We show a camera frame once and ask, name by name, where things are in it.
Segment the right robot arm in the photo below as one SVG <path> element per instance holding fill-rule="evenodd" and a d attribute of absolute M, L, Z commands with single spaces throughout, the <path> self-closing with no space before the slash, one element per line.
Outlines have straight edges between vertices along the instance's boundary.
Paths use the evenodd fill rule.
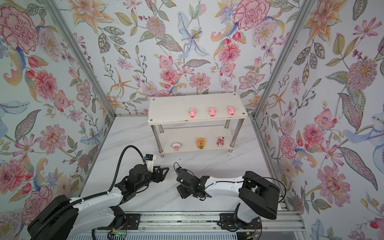
<path fill-rule="evenodd" d="M 236 219 L 250 223 L 257 217 L 269 220 L 277 218 L 280 188 L 270 178 L 247 171 L 242 177 L 219 179 L 210 176 L 196 177 L 191 171 L 176 169 L 177 187 L 182 199 L 190 196 L 205 201 L 208 198 L 232 197 L 239 199 Z"/>

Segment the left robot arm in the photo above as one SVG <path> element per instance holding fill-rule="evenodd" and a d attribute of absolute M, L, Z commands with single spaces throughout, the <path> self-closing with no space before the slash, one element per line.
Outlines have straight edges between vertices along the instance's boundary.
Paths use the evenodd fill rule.
<path fill-rule="evenodd" d="M 97 228 L 119 228 L 127 222 L 120 206 L 150 183 L 162 182 L 168 171 L 160 166 L 148 171 L 146 165 L 136 165 L 110 191 L 79 198 L 60 195 L 29 224 L 28 233 L 33 240 L 67 240 Z"/>

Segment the white pink doll toy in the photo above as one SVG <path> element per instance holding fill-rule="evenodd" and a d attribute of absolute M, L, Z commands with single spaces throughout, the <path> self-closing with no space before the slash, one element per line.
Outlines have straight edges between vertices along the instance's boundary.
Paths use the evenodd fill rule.
<path fill-rule="evenodd" d="M 182 145 L 180 143 L 173 143 L 172 148 L 174 151 L 179 151 L 181 149 Z"/>

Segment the yellow red flower toy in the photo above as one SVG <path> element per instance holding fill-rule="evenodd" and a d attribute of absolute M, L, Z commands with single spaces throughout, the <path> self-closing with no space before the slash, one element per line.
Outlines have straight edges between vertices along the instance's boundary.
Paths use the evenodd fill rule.
<path fill-rule="evenodd" d="M 206 145 L 206 140 L 204 138 L 197 139 L 197 147 L 203 149 Z"/>

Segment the pink pig toy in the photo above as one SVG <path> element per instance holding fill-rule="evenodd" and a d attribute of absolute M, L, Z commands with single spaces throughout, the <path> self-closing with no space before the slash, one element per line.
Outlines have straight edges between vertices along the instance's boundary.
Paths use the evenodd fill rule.
<path fill-rule="evenodd" d="M 195 118 L 195 117 L 196 117 L 196 114 L 197 114 L 197 113 L 196 113 L 196 110 L 195 110 L 195 109 L 190 109 L 190 110 L 189 110 L 189 115 L 190 115 L 191 118 Z"/>
<path fill-rule="evenodd" d="M 210 108 L 209 109 L 209 115 L 210 115 L 210 117 L 215 117 L 216 116 L 216 109 L 215 108 Z"/>
<path fill-rule="evenodd" d="M 234 116 L 235 113 L 236 113 L 236 109 L 235 109 L 234 107 L 229 107 L 229 108 L 228 108 L 228 114 L 229 114 L 230 116 Z"/>

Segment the small red bear toy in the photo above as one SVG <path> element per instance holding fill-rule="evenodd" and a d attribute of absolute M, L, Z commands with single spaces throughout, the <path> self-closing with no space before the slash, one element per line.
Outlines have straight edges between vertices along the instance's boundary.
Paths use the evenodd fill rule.
<path fill-rule="evenodd" d="M 225 138 L 224 137 L 219 137 L 217 141 L 217 145 L 219 147 L 223 147 L 225 145 Z"/>

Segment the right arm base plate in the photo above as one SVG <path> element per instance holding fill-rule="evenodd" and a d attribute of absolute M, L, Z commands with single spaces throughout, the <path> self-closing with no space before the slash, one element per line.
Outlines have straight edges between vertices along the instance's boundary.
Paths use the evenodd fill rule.
<path fill-rule="evenodd" d="M 237 230 L 261 230 L 262 222 L 259 217 L 253 219 L 250 223 L 241 221 L 238 217 L 235 217 L 234 213 L 221 213 L 219 214 L 219 220 L 217 225 L 222 230 L 237 231 Z"/>

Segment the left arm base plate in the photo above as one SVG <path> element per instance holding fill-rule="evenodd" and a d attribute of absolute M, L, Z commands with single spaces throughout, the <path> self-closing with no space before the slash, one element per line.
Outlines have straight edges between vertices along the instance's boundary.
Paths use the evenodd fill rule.
<path fill-rule="evenodd" d="M 116 220 L 107 227 L 100 227 L 97 230 L 138 230 L 141 214 L 125 214 L 117 216 Z"/>

